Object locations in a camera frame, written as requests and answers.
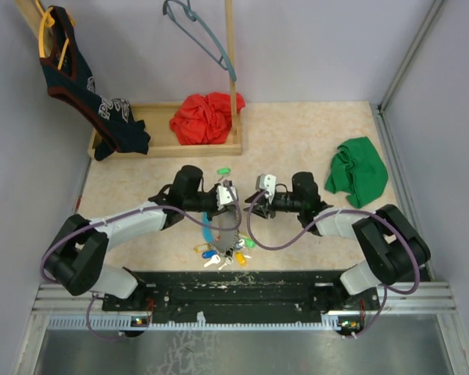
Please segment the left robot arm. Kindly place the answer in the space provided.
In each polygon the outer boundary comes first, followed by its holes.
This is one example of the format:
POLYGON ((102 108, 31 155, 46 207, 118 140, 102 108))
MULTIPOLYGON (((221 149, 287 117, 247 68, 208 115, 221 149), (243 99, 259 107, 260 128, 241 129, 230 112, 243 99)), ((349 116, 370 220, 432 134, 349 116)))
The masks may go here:
POLYGON ((209 191, 204 191, 203 181, 200 168, 182 166, 172 183, 133 209, 99 219, 70 216, 41 258, 41 276, 64 286, 72 296, 90 291, 117 297, 132 310, 141 308, 147 300, 141 281, 130 270, 107 266, 106 255, 124 243, 168 229, 183 219, 206 227, 193 213, 209 217, 231 214, 234 218, 230 224, 215 229, 237 234, 241 209, 236 187, 230 180, 220 178, 209 191))

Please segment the green tagged key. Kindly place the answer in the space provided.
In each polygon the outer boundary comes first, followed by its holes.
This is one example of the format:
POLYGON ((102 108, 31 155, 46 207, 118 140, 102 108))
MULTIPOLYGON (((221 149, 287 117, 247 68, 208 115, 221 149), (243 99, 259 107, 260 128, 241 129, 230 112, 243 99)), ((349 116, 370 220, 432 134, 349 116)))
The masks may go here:
POLYGON ((219 176, 218 182, 221 182, 223 179, 226 179, 231 174, 231 169, 229 167, 220 168, 217 171, 217 175, 219 176))

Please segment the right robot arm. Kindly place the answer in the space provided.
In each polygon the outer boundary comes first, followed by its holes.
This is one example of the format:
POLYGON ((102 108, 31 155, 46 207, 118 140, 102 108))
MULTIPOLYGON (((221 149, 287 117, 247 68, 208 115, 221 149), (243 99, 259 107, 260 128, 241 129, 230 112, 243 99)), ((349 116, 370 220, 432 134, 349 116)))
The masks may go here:
POLYGON ((399 208, 387 204, 374 212, 339 209, 327 204, 311 172, 292 176, 292 187, 277 189, 277 178, 261 174, 256 191, 245 203, 248 217, 274 218, 277 213, 294 213, 304 234, 356 241, 364 260, 344 271, 333 290, 335 303, 351 309, 361 293, 379 285, 393 291, 394 284, 413 275, 413 286, 399 294, 414 293, 421 282, 420 268, 431 258, 430 250, 399 208))

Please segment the large metal keyring with keys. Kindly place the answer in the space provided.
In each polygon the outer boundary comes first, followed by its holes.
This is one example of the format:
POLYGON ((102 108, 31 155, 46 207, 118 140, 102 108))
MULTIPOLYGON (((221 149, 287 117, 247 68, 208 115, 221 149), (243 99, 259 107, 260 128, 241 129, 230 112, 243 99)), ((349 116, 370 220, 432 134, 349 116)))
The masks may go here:
POLYGON ((194 251, 201 255, 204 262, 203 267, 216 267, 223 270, 233 263, 245 267, 252 256, 246 253, 255 244, 248 235, 241 234, 239 229, 235 230, 213 230, 212 227, 231 228, 238 222, 236 209, 229 209, 218 216, 210 218, 207 213, 202 214, 202 227, 204 244, 194 247, 194 251))

